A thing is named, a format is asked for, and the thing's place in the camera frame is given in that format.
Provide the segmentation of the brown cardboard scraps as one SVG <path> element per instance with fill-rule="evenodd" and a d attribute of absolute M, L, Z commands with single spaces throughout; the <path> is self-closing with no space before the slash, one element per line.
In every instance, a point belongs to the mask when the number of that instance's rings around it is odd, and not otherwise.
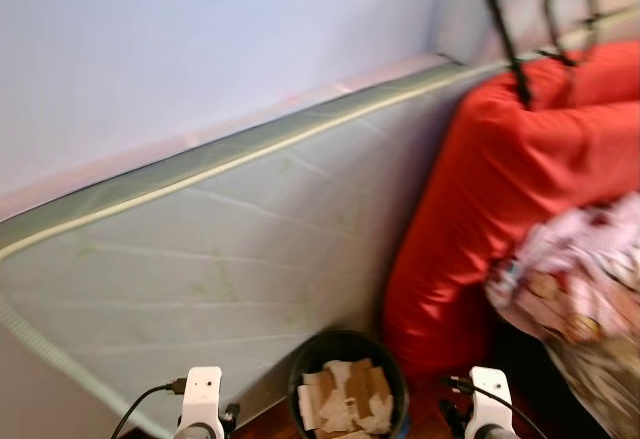
<path fill-rule="evenodd" d="M 326 361 L 300 379 L 294 406 L 303 434 L 311 439 L 392 439 L 396 407 L 403 402 L 383 367 L 369 358 Z"/>

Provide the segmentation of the pink cartoon print blanket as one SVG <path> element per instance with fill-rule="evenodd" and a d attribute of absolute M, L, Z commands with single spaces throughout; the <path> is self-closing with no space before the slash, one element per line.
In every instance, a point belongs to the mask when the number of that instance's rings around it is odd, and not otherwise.
<path fill-rule="evenodd" d="M 535 225 L 484 288 L 495 311 L 532 337 L 630 337 L 640 325 L 639 195 Z"/>

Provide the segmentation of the black round waste bin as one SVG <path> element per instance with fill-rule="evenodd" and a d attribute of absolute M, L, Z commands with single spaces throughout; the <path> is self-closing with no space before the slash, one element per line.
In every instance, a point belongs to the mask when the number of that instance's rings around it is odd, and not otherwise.
<path fill-rule="evenodd" d="M 297 394 L 294 388 L 301 384 L 300 375 L 303 372 L 316 372 L 326 361 L 358 361 L 371 360 L 375 366 L 383 367 L 387 371 L 393 393 L 403 404 L 396 407 L 396 413 L 410 413 L 410 392 L 404 380 L 403 372 L 396 361 L 393 360 L 387 348 L 381 346 L 378 340 L 361 331 L 332 330 L 321 331 L 294 352 L 291 375 L 289 375 L 288 403 L 291 407 L 294 424 L 301 433 L 300 413 L 294 406 Z M 407 439 L 407 433 L 401 434 L 397 439 Z"/>

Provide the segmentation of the red fabric cushion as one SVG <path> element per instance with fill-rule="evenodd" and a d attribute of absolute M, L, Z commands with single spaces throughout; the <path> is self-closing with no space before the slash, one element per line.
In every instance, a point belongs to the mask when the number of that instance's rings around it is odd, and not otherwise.
<path fill-rule="evenodd" d="M 640 100 L 640 41 L 603 43 L 591 55 L 573 54 L 573 67 L 544 60 L 534 65 L 535 109 L 623 104 Z"/>
<path fill-rule="evenodd" d="M 407 376 L 480 362 L 492 312 L 486 270 L 531 227 L 640 188 L 640 100 L 524 109 L 515 78 L 493 75 L 454 115 L 404 235 L 381 312 L 385 347 Z"/>

